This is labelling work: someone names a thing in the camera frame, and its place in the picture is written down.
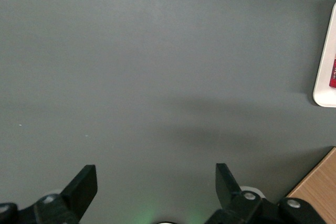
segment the black mechanical part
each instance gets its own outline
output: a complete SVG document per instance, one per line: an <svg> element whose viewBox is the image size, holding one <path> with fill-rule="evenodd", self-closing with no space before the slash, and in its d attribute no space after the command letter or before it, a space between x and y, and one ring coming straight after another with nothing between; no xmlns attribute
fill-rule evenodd
<svg viewBox="0 0 336 224"><path fill-rule="evenodd" d="M283 198L275 205L251 191L241 191L225 164L216 165L216 191L222 209L205 224L326 224L302 199Z"/></svg>
<svg viewBox="0 0 336 224"><path fill-rule="evenodd" d="M216 192L223 209L242 192L226 164L216 164Z"/></svg>
<svg viewBox="0 0 336 224"><path fill-rule="evenodd" d="M60 193L68 208L81 219L98 190L94 165L86 165Z"/></svg>
<svg viewBox="0 0 336 224"><path fill-rule="evenodd" d="M326 224L316 210L305 200L283 198L279 202L280 214L288 223Z"/></svg>
<svg viewBox="0 0 336 224"><path fill-rule="evenodd" d="M261 197L251 191L243 191L225 208L216 211L205 224L252 223L260 214Z"/></svg>
<svg viewBox="0 0 336 224"><path fill-rule="evenodd" d="M67 208L59 194L47 195L34 204L37 224L78 224L73 211Z"/></svg>
<svg viewBox="0 0 336 224"><path fill-rule="evenodd" d="M86 165L59 195L20 211L14 203L0 204L0 224L78 224L96 193L96 167Z"/></svg>
<svg viewBox="0 0 336 224"><path fill-rule="evenodd" d="M0 204L0 223L13 223L17 218L17 205L14 203Z"/></svg>

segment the metal screw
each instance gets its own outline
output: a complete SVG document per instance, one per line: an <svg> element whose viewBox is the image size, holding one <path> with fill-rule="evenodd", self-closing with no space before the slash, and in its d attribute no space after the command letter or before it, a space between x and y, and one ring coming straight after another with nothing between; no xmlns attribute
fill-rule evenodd
<svg viewBox="0 0 336 224"><path fill-rule="evenodd" d="M296 200L290 199L287 201L287 204L294 208L300 208L301 205Z"/></svg>
<svg viewBox="0 0 336 224"><path fill-rule="evenodd" d="M50 202L53 202L54 201L54 198L52 196L47 196L44 200L43 200L43 203L44 204L48 204Z"/></svg>
<svg viewBox="0 0 336 224"><path fill-rule="evenodd" d="M256 199L256 196L252 193L245 193L244 197L248 200L255 200Z"/></svg>
<svg viewBox="0 0 336 224"><path fill-rule="evenodd" d="M4 213L5 211L7 211L9 209L9 205L0 207L0 214Z"/></svg>

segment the red object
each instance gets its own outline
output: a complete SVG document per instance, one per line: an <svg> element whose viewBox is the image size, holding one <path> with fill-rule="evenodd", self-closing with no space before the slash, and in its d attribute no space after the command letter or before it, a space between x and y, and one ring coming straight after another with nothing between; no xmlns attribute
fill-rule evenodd
<svg viewBox="0 0 336 224"><path fill-rule="evenodd" d="M331 73L329 86L336 88L336 59L334 60L334 66L332 67L332 73Z"/></svg>

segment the white tray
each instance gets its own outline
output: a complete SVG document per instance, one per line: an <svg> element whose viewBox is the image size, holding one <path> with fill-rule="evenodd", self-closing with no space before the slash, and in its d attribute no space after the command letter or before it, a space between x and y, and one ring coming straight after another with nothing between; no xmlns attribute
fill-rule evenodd
<svg viewBox="0 0 336 224"><path fill-rule="evenodd" d="M336 107L336 88L329 86L336 54L336 4L332 9L327 37L317 74L313 97L323 107Z"/></svg>

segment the wooden board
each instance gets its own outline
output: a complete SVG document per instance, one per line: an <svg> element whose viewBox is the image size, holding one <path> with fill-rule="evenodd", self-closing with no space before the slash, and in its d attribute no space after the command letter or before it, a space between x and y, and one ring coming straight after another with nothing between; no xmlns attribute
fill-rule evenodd
<svg viewBox="0 0 336 224"><path fill-rule="evenodd" d="M309 202L327 224L336 223L336 147L287 197Z"/></svg>

